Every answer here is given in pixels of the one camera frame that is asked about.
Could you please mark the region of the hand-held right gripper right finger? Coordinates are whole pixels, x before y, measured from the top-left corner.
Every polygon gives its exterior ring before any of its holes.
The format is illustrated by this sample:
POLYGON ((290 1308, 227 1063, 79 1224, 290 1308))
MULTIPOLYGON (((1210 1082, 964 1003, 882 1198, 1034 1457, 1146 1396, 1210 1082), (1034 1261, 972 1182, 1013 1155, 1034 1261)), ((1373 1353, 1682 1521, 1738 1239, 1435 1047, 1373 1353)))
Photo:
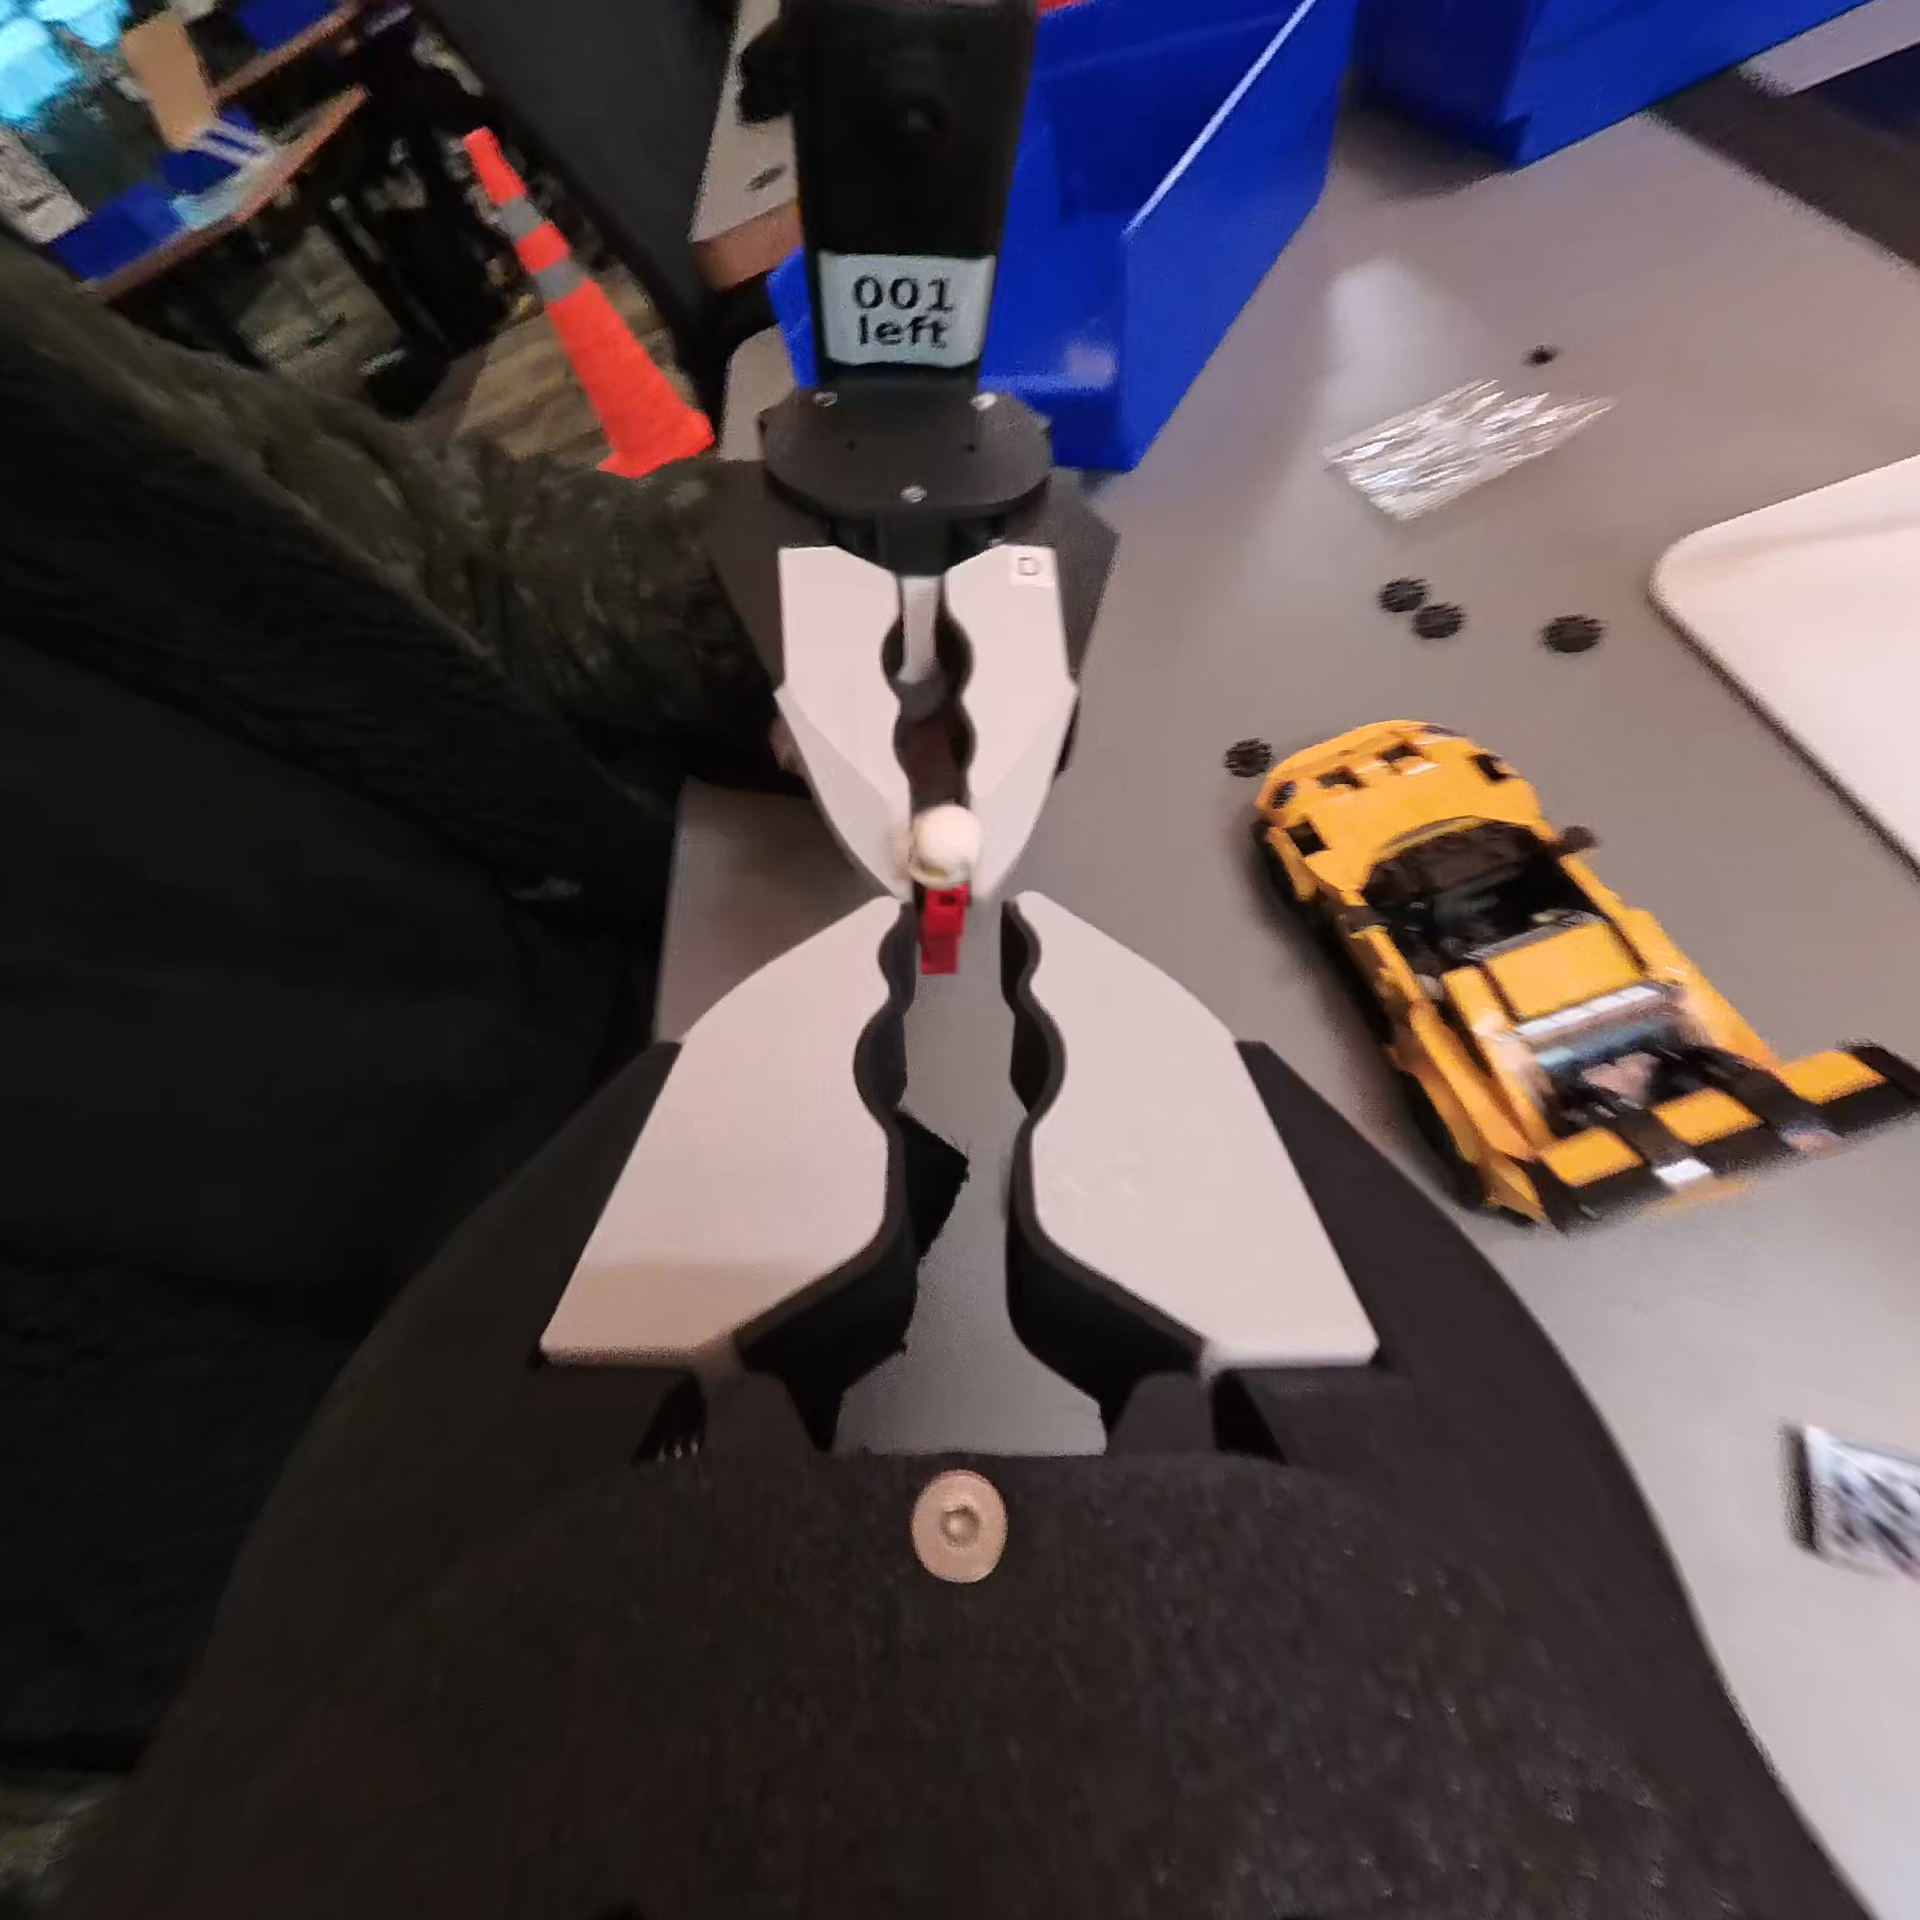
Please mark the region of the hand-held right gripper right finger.
POLYGON ((1362 1368, 1370 1320, 1227 1026, 1042 891, 1002 911, 1021 1248, 1143 1370, 1362 1368))

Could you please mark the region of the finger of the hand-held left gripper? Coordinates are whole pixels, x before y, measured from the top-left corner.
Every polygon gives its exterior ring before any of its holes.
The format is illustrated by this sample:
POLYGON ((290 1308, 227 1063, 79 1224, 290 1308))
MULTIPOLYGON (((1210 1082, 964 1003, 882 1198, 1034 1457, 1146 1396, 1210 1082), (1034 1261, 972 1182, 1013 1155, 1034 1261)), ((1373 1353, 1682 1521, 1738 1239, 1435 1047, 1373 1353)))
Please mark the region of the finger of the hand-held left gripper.
POLYGON ((990 899, 1042 818, 1078 708, 1055 551, 1002 542, 947 568, 944 617, 972 740, 965 803, 980 828, 972 893, 990 899))
POLYGON ((900 579, 833 544, 778 551, 780 720, 828 830, 883 891, 911 899, 900 696, 886 669, 900 579))

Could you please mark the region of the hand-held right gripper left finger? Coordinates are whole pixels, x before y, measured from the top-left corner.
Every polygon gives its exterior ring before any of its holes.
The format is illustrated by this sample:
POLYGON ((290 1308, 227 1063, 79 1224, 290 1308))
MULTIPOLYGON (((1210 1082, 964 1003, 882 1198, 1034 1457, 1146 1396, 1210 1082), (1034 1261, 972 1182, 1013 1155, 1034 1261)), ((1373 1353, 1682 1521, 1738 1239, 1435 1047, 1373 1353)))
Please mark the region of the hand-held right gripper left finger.
POLYGON ((553 1366, 871 1373, 968 1155, 911 1115, 911 911, 871 899, 717 1000, 671 1060, 539 1332, 553 1366))

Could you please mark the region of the yellow lego car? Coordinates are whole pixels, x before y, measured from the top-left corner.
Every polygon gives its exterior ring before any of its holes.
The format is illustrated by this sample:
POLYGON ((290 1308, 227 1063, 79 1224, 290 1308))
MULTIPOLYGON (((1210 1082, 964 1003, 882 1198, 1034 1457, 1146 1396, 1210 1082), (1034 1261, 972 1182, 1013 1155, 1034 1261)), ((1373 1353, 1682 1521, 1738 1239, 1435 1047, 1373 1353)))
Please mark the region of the yellow lego car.
POLYGON ((1915 1066, 1777 1054, 1498 751, 1342 732, 1259 780, 1253 841, 1336 962, 1452 1198, 1557 1232, 1824 1158, 1915 1115, 1915 1066))

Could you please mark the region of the person's left forearm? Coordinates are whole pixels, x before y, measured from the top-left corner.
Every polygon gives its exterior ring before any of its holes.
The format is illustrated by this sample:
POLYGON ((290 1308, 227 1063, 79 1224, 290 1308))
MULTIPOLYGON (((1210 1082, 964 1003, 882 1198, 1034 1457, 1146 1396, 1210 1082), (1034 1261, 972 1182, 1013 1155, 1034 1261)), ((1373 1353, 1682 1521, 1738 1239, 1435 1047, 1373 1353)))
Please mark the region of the person's left forearm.
POLYGON ((4 241, 4 643, 635 922, 687 780, 794 792, 708 557, 716 456, 430 444, 4 241))

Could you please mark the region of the lego set box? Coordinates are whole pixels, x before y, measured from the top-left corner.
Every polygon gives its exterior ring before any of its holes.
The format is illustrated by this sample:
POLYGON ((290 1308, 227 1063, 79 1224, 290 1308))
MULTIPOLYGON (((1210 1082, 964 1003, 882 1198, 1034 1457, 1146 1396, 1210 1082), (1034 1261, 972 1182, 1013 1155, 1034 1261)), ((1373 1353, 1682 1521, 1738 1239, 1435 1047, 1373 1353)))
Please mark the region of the lego set box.
POLYGON ((1918 1457, 1801 1423, 1787 1432, 1790 1519, 1813 1558, 1918 1580, 1918 1457))

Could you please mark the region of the person's left hand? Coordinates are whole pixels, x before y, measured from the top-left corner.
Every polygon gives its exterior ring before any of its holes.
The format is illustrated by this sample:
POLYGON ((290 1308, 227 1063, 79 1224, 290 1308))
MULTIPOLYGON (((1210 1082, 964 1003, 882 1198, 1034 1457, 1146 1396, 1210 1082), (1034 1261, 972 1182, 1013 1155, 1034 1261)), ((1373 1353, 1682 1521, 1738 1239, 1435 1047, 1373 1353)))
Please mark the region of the person's left hand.
POLYGON ((903 711, 894 745, 906 776, 908 813, 968 803, 969 734, 964 715, 949 700, 917 714, 903 711))

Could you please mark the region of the orange traffic cone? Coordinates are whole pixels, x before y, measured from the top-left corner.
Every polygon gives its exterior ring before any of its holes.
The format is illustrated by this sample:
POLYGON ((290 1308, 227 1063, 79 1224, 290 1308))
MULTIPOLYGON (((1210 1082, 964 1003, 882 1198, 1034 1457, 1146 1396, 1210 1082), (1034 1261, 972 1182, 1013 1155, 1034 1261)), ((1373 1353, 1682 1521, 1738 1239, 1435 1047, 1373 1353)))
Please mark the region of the orange traffic cone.
POLYGON ((711 452, 716 431, 708 416, 658 368, 562 227, 539 211, 496 134, 473 128, 462 136, 462 147, 588 400, 605 444, 597 467, 639 479, 711 452))

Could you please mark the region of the clear plastic bag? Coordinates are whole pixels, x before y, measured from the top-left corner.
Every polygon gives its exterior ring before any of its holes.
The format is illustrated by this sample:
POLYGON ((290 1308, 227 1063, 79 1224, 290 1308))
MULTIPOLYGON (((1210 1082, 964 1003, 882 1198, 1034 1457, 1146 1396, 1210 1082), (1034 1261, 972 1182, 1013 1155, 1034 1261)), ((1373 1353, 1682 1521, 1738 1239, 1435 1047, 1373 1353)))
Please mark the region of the clear plastic bag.
POLYGON ((1330 444, 1322 462, 1379 515, 1410 523, 1545 459, 1611 408, 1608 395, 1477 380, 1330 444))

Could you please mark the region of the white desk stand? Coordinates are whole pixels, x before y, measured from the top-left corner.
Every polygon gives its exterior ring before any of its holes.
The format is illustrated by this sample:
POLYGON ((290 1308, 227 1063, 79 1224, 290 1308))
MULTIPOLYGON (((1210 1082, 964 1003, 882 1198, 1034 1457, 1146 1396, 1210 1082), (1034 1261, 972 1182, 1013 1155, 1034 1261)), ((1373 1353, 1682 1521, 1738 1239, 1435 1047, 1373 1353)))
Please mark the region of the white desk stand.
POLYGON ((1674 540, 1667 622, 1918 862, 1918 458, 1674 540))

